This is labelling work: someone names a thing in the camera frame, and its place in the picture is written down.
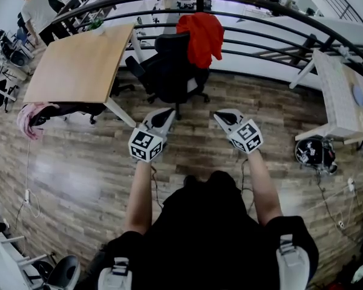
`metal railing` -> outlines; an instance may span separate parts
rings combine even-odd
[[[336,12],[340,19],[362,22],[363,19],[347,0],[325,0]]]
[[[82,16],[83,14],[87,14],[88,12],[96,12],[103,8],[110,8],[113,6],[116,6],[118,4],[124,4],[128,2],[134,2],[134,1],[145,1],[145,0],[101,0],[97,1],[95,3],[84,5],[83,7],[74,9],[72,11],[68,11],[64,14],[61,14],[58,16],[54,23],[63,22],[68,30],[72,34],[76,34],[78,32],[83,31],[83,29],[86,29],[92,21],[83,22],[80,25],[73,25],[72,19],[78,18],[79,16]],[[112,21],[115,19],[120,18],[137,18],[144,15],[157,15],[157,14],[172,14],[172,13],[181,13],[181,14],[191,14],[195,13],[197,11],[204,11],[209,14],[213,15],[220,15],[220,16],[229,16],[232,18],[242,19],[246,21],[251,22],[257,22],[263,25],[266,25],[268,28],[277,28],[280,30],[283,30],[287,33],[287,38],[283,39],[280,37],[276,37],[271,35],[270,32],[262,33],[252,30],[246,30],[241,29],[238,27],[224,27],[226,31],[233,31],[237,33],[242,33],[245,36],[256,36],[260,37],[261,40],[273,40],[275,42],[279,42],[281,46],[277,46],[276,48],[272,46],[265,46],[264,42],[245,42],[244,40],[239,39],[225,39],[224,44],[236,44],[236,45],[242,45],[239,47],[236,47],[236,50],[229,50],[229,49],[222,49],[222,53],[227,54],[233,54],[238,56],[245,56],[245,57],[253,57],[256,59],[266,60],[270,62],[279,63],[285,66],[291,66],[293,68],[298,69],[298,71],[302,70],[311,59],[312,52],[315,48],[319,49],[320,51],[332,55],[337,56],[340,55],[338,51],[338,47],[340,45],[343,45],[345,47],[349,48],[350,53],[353,57],[360,57],[363,61],[363,45],[361,44],[352,44],[350,41],[348,41],[346,38],[342,37],[340,34],[335,32],[334,30],[330,29],[329,27],[325,26],[324,24],[314,20],[312,17],[304,16],[303,14],[293,11],[289,8],[283,7],[282,5],[279,5],[277,3],[269,2],[266,0],[225,0],[225,1],[233,1],[233,2],[239,2],[241,4],[249,4],[254,5],[256,7],[265,8],[270,11],[274,11],[275,13],[279,13],[283,16],[289,16],[292,19],[295,19],[299,22],[302,22],[303,24],[309,25],[312,28],[315,28],[322,32],[322,34],[326,35],[327,37],[323,40],[318,39],[314,34],[305,34],[303,32],[294,30],[292,28],[276,24],[271,21],[265,21],[264,19],[258,19],[253,18],[246,15],[240,15],[240,14],[234,14],[234,13],[227,13],[227,12],[221,12],[221,11],[207,11],[204,9],[204,0],[195,0],[195,7],[194,9],[164,9],[164,10],[145,10],[145,11],[136,11],[132,13],[125,13],[125,14],[118,14],[115,16],[110,16],[105,19],[104,21]],[[156,22],[156,23],[150,23],[150,24],[136,24],[135,29],[143,29],[143,28],[158,28],[158,27],[175,27],[176,22]],[[300,36],[301,42],[294,42],[293,36]],[[144,40],[154,40],[156,39],[156,35],[150,35],[150,36],[139,36],[138,40],[144,41]],[[153,50],[154,46],[144,46],[141,45],[143,50]],[[252,47],[252,48],[258,48],[261,51],[253,52],[250,51],[242,51],[245,47]],[[132,47],[127,47],[126,50],[132,50]]]

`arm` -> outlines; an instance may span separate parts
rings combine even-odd
[[[249,165],[258,222],[265,226],[273,218],[283,215],[280,200],[258,149],[249,154]]]
[[[31,24],[31,19],[29,19],[27,22],[25,22],[25,26],[26,26],[27,30],[31,33],[32,37],[34,38],[35,43],[39,44],[38,36],[36,35],[34,27],[32,27],[32,24]]]
[[[139,161],[125,216],[125,232],[145,234],[152,225],[151,163]]]

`red cloth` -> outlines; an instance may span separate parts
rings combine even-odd
[[[190,33],[188,44],[188,60],[198,68],[208,68],[212,62],[211,55],[222,59],[224,29],[219,20],[206,13],[184,15],[176,25],[176,32]]]

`pink cloth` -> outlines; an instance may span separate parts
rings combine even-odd
[[[43,129],[30,127],[30,120],[47,106],[59,108],[59,105],[52,103],[30,103],[24,106],[18,115],[18,119],[16,121],[18,128],[26,137],[30,138],[31,140],[38,140],[42,136]]]

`black shirt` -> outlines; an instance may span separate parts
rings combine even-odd
[[[318,250],[302,218],[277,217],[260,226],[247,215],[234,180],[215,172],[171,195],[144,236],[127,232],[110,241],[102,265],[83,285],[114,257],[127,257],[133,289],[279,289],[275,252],[289,233],[307,251],[313,276]]]

